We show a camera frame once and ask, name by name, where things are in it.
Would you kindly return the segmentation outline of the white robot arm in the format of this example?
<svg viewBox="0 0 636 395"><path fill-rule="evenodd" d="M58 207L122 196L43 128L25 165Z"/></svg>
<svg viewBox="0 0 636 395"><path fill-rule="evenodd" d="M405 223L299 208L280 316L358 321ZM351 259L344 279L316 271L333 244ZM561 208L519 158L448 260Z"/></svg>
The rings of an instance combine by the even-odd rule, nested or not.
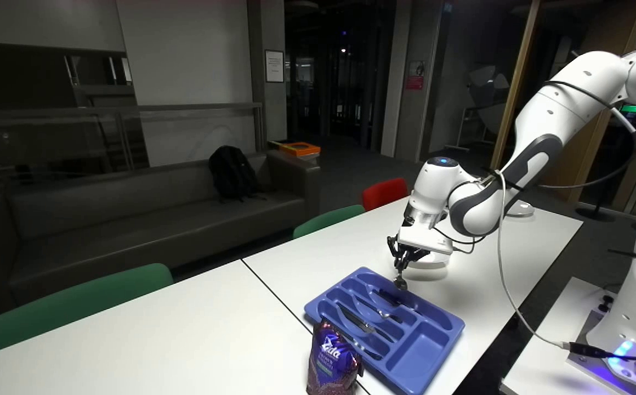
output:
<svg viewBox="0 0 636 395"><path fill-rule="evenodd" d="M589 50L575 57L529 98L516 119L514 154L495 175L475 177L443 155L426 159L411 191L402 227L388 238L396 271L421 259L449 259L455 242L440 233L440 222L468 238L494 233L519 193L575 134L619 101L636 103L636 50L623 57ZM604 351L616 351L629 340L633 344L629 360L636 360L636 242L614 306L588 340Z"/></svg>

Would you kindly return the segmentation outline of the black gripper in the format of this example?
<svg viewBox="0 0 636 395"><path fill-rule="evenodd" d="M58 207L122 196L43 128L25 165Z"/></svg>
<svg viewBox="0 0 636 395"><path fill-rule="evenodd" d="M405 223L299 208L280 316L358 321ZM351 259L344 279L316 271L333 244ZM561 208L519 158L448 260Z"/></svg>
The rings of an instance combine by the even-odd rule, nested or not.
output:
<svg viewBox="0 0 636 395"><path fill-rule="evenodd" d="M403 271L413 260L419 260L421 256L426 256L423 248L403 245L396 237L388 237L385 245L391 254L394 256L394 268L400 271Z"/></svg>

